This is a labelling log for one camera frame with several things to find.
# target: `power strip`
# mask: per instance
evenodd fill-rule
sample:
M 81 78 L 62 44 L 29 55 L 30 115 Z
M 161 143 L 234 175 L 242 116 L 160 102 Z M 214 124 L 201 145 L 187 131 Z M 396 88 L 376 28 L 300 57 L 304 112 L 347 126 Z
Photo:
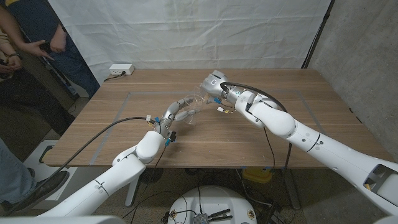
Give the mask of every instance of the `power strip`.
M 121 75 L 123 71 L 126 72 L 126 75 L 131 75 L 134 71 L 134 66 L 132 64 L 113 64 L 109 71 L 111 71 L 112 75 Z

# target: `white backdrop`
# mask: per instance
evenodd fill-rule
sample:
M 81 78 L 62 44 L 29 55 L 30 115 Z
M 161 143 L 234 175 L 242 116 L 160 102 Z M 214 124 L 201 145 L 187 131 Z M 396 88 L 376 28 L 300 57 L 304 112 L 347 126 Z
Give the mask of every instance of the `white backdrop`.
M 330 0 L 50 0 L 102 83 L 145 68 L 300 68 Z

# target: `white robotic arm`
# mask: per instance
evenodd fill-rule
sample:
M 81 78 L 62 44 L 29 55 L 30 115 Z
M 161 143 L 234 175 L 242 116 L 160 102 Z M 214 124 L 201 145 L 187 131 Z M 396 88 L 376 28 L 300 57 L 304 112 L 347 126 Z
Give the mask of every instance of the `white robotic arm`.
M 307 152 L 344 177 L 380 209 L 398 215 L 398 164 L 371 157 L 298 122 L 263 95 L 220 86 L 227 77 L 214 71 L 201 87 L 214 98 L 224 98 L 252 124 L 266 126 L 273 134 Z
M 145 164 L 154 160 L 161 147 L 170 141 L 175 141 L 175 132 L 169 131 L 172 122 L 183 120 L 189 114 L 200 111 L 184 111 L 177 114 L 192 100 L 192 98 L 184 98 L 172 103 L 159 122 L 155 123 L 156 131 L 148 131 L 137 145 L 116 156 L 112 162 L 112 167 L 105 173 L 76 191 L 53 209 L 39 216 L 74 217 L 91 215 L 109 196 L 133 180 L 138 179 L 146 168 Z

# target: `black shoe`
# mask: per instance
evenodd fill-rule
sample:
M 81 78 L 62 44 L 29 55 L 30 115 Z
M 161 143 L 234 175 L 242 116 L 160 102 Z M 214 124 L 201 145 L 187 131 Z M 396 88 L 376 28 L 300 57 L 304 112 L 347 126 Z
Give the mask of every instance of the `black shoe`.
M 33 206 L 37 205 L 39 202 L 46 199 L 48 196 L 54 194 L 62 185 L 68 180 L 69 172 L 61 171 L 58 174 L 55 174 L 46 184 L 44 184 L 41 188 L 35 189 L 35 192 L 25 198 L 22 203 L 16 208 L 18 212 L 26 212 L 31 209 Z M 45 180 L 42 180 L 36 183 L 36 186 L 39 186 Z
M 28 168 L 27 170 L 29 171 L 30 176 L 35 178 L 35 170 L 33 170 L 32 168 Z M 1 202 L 1 206 L 2 206 L 3 211 L 8 212 L 12 209 L 13 204 L 11 204 L 7 201 L 3 201 L 3 202 Z

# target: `wooden table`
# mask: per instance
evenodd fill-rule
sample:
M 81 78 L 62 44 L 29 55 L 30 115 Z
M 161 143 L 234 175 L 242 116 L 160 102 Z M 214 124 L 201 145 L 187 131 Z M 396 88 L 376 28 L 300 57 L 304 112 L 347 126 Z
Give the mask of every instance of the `wooden table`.
M 161 117 L 167 107 L 192 93 L 213 70 L 135 70 L 132 75 L 105 82 L 75 122 L 47 153 L 44 162 L 59 166 L 84 143 L 113 121 L 152 115 Z M 298 121 L 325 133 L 355 150 L 392 161 L 392 157 L 361 124 L 332 87 L 316 71 L 221 69 L 229 81 L 270 93 Z M 177 142 L 170 144 L 158 167 L 271 167 L 272 154 L 266 135 L 239 113 L 217 111 L 210 104 L 195 115 L 196 126 L 173 122 Z M 137 144 L 151 127 L 143 120 L 114 126 L 93 141 L 71 166 L 110 166 L 123 150 Z M 283 167 L 288 143 L 268 132 L 276 167 Z M 154 166 L 158 160 L 149 164 Z M 290 168 L 323 167 L 293 147 Z

